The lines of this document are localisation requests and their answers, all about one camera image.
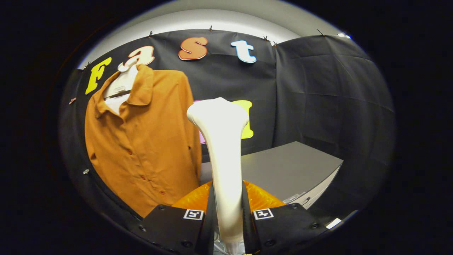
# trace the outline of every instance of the black fabric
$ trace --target black fabric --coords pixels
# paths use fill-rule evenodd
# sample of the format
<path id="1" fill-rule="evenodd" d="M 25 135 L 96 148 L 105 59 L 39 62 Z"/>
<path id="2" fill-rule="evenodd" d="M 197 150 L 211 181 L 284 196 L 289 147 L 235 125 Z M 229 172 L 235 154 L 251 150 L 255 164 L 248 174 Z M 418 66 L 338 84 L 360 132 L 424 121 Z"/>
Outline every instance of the black fabric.
<path id="1" fill-rule="evenodd" d="M 68 79 L 60 104 L 58 130 L 62 157 L 66 163 L 69 178 L 85 201 L 109 221 L 130 229 L 142 218 L 102 182 L 86 156 L 86 148 L 81 145 L 85 143 L 80 141 L 80 125 L 75 121 L 77 104 L 80 102 L 76 99 L 69 104 L 77 94 L 81 77 L 82 70 L 74 70 Z"/>
<path id="2" fill-rule="evenodd" d="M 338 36 L 293 39 L 276 53 L 273 147 L 299 141 L 344 160 L 314 204 L 317 216 L 362 209 L 384 181 L 395 145 L 395 112 L 379 69 Z"/>
<path id="3" fill-rule="evenodd" d="M 190 37 L 205 37 L 208 53 L 199 60 L 182 61 L 178 57 L 180 45 Z M 230 45 L 238 40 L 254 46 L 250 53 L 257 58 L 255 63 L 239 60 Z M 148 66 L 183 71 L 194 100 L 223 97 L 252 102 L 254 135 L 242 140 L 242 155 L 299 141 L 344 160 L 331 185 L 309 209 L 316 217 L 330 220 L 362 209 L 379 190 L 392 160 L 395 112 L 379 69 L 352 40 L 319 35 L 272 47 L 246 34 L 181 30 L 137 39 L 104 54 L 78 75 L 77 100 L 62 104 L 60 129 L 66 129 L 63 137 L 67 139 L 62 149 L 70 176 L 85 199 L 106 216 L 124 226 L 137 217 L 100 180 L 87 157 L 86 107 L 118 64 L 127 61 L 133 50 L 147 45 L 154 47 L 155 57 Z M 97 88 L 86 95 L 91 68 L 108 57 L 112 61 L 96 81 Z M 202 153 L 203 162 L 208 162 L 205 144 Z M 81 173 L 86 168 L 91 175 Z"/>
<path id="4" fill-rule="evenodd" d="M 250 211 L 249 194 L 247 186 L 242 182 L 242 231 L 244 234 L 244 247 L 247 254 L 253 254 L 260 249 L 260 241 L 253 225 L 252 212 Z"/>
<path id="5" fill-rule="evenodd" d="M 181 43 L 191 37 L 204 37 L 208 40 L 205 47 L 208 53 L 198 60 L 182 61 L 178 57 Z M 232 42 L 245 40 L 254 49 L 250 51 L 257 61 L 249 64 L 242 62 Z M 85 68 L 78 90 L 80 107 L 77 108 L 78 121 L 84 122 L 86 105 L 90 97 L 101 88 L 103 83 L 117 71 L 117 66 L 126 62 L 128 55 L 135 49 L 151 45 L 155 59 L 148 64 L 154 70 L 178 70 L 184 72 L 191 86 L 194 100 L 222 97 L 228 101 L 247 100 L 250 108 L 250 127 L 253 137 L 242 140 L 242 155 L 270 149 L 275 125 L 275 53 L 269 42 L 248 34 L 228 31 L 209 31 L 190 29 L 155 34 L 128 42 L 102 55 Z M 85 95 L 91 69 L 101 61 L 112 58 L 104 73 L 97 81 L 97 88 Z M 202 145 L 202 161 L 209 162 L 206 144 Z"/>
<path id="6" fill-rule="evenodd" d="M 195 252 L 199 255 L 212 255 L 214 251 L 214 233 L 217 225 L 217 209 L 214 185 L 209 188 L 207 196 L 206 214 L 200 230 Z"/>

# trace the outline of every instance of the letter s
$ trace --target letter s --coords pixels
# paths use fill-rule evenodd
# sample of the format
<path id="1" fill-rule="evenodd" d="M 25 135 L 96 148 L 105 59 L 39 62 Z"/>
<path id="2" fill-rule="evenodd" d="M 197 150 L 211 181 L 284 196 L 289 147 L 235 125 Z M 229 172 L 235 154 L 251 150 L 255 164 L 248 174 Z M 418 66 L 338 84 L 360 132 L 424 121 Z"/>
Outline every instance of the letter s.
<path id="1" fill-rule="evenodd" d="M 181 60 L 201 59 L 207 54 L 207 39 L 204 37 L 191 37 L 181 43 L 178 56 Z"/>

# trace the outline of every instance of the orange letter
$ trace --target orange letter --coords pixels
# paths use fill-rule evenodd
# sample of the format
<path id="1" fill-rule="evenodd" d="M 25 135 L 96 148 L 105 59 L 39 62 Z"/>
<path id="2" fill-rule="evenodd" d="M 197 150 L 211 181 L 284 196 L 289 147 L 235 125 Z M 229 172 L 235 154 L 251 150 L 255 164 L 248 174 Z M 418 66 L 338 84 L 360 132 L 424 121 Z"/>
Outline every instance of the orange letter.
<path id="1" fill-rule="evenodd" d="M 207 39 L 204 37 L 191 37 L 181 43 L 179 58 L 181 60 L 201 59 L 207 54 Z"/>
<path id="2" fill-rule="evenodd" d="M 153 46 L 144 46 L 138 48 L 129 54 L 128 57 L 130 59 L 128 59 L 125 64 L 127 65 L 136 59 L 137 64 L 148 65 L 154 60 L 153 52 L 154 52 Z"/>

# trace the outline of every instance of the white hanger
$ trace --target white hanger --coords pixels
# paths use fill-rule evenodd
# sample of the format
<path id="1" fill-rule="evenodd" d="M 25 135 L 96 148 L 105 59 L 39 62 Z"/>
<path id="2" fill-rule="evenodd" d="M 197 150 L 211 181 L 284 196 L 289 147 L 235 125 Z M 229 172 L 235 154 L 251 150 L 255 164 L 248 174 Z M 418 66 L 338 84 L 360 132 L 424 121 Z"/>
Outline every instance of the white hanger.
<path id="1" fill-rule="evenodd" d="M 130 63 L 126 62 L 126 64 L 121 63 L 118 65 L 118 71 L 120 71 L 121 74 L 105 89 L 103 93 L 104 98 L 124 95 L 132 90 L 135 77 L 138 73 L 136 64 L 137 60 L 135 59 Z"/>

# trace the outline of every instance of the white undershirt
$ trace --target white undershirt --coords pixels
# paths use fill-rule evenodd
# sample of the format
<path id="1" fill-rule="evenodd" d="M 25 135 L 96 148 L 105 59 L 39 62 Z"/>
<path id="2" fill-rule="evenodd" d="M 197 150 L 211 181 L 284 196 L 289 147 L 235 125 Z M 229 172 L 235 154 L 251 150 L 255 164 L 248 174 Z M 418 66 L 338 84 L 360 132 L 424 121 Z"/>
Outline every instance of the white undershirt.
<path id="1" fill-rule="evenodd" d="M 130 94 L 122 95 L 119 97 L 109 98 L 106 100 L 106 105 L 112 109 L 116 114 L 120 114 L 120 105 L 129 98 Z"/>

